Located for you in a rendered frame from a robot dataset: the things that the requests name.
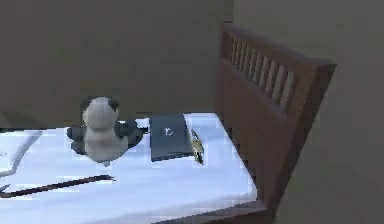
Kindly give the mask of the brown wooden bed white sheet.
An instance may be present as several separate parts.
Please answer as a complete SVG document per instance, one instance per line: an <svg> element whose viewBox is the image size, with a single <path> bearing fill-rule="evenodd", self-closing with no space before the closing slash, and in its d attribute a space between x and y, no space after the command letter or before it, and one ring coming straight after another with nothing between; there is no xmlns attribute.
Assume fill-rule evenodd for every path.
<svg viewBox="0 0 384 224"><path fill-rule="evenodd" d="M142 140L102 166L72 151L64 127L0 132L0 192L115 178L0 198L0 224L273 224L334 71L226 22L215 109L186 117L203 164L152 162Z"/></svg>

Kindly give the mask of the dark grey closed laptop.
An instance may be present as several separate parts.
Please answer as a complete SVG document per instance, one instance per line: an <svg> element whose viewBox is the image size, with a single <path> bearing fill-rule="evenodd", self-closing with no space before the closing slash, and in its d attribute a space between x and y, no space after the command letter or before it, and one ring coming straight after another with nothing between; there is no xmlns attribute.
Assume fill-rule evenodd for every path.
<svg viewBox="0 0 384 224"><path fill-rule="evenodd" d="M193 155L183 114L153 116L149 124L152 162Z"/></svg>

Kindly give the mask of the black and white panda toy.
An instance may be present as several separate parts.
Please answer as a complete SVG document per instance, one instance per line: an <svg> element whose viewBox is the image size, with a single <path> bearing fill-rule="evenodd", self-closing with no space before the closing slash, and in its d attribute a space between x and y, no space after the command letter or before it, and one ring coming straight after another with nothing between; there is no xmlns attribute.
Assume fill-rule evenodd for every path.
<svg viewBox="0 0 384 224"><path fill-rule="evenodd" d="M119 103L109 97L88 100L82 111L82 126L72 126L66 135L71 149L94 162L109 166L127 150L135 147L148 131L135 119L119 122Z"/></svg>

